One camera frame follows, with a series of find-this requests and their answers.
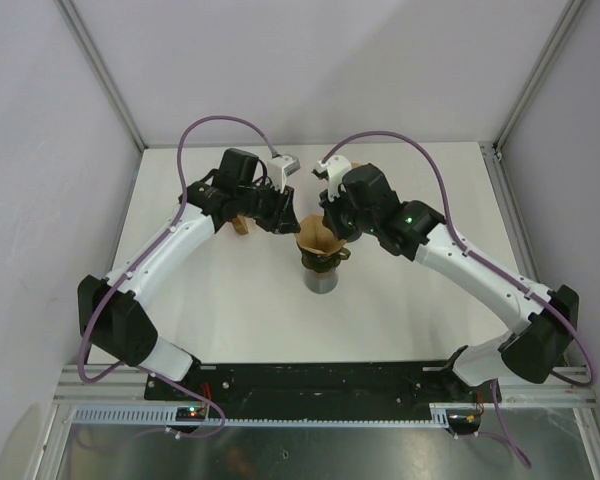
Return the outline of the orange coffee filter box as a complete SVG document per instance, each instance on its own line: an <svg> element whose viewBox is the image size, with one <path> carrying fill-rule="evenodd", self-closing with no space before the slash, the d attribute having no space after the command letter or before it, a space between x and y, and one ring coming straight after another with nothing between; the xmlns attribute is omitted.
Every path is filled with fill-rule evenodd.
<svg viewBox="0 0 600 480"><path fill-rule="evenodd" d="M236 216L231 220L231 224L237 235L246 236L249 234L249 227L245 217Z"/></svg>

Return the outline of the olive green plastic dripper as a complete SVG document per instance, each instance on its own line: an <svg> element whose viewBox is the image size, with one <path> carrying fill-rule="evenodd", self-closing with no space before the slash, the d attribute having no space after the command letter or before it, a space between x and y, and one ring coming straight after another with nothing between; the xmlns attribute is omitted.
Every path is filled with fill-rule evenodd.
<svg viewBox="0 0 600 480"><path fill-rule="evenodd" d="M326 274L335 270L342 261L347 261L351 256L351 252L346 246L340 246L331 252L300 244L298 244L298 248L301 252L302 266L318 274Z"/></svg>

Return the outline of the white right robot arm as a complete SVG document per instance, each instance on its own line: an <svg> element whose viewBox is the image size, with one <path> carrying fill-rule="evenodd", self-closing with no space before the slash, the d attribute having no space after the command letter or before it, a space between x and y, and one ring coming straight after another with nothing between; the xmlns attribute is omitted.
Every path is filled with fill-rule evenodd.
<svg viewBox="0 0 600 480"><path fill-rule="evenodd" d="M372 164L353 166L336 155L313 173L327 182L320 194L324 225L339 239L374 237L388 253L446 277L479 300L506 332L476 346L459 348L441 376L443 393L464 401L486 381L513 374L542 384L571 342L578 295L521 276L485 257L448 219L422 201L400 201L384 173Z"/></svg>

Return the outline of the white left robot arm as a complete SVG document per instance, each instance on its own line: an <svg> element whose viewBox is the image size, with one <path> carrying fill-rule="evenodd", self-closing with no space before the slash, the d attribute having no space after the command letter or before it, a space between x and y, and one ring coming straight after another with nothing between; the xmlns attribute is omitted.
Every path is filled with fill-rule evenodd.
<svg viewBox="0 0 600 480"><path fill-rule="evenodd" d="M177 398L194 397L200 374L194 357L162 338L148 315L163 282L225 224L246 217L279 235L297 233L289 176L297 158L257 155L229 148L218 167L185 186L172 216L130 260L102 278L86 276L77 289L83 348L94 345L120 363L166 377Z"/></svg>

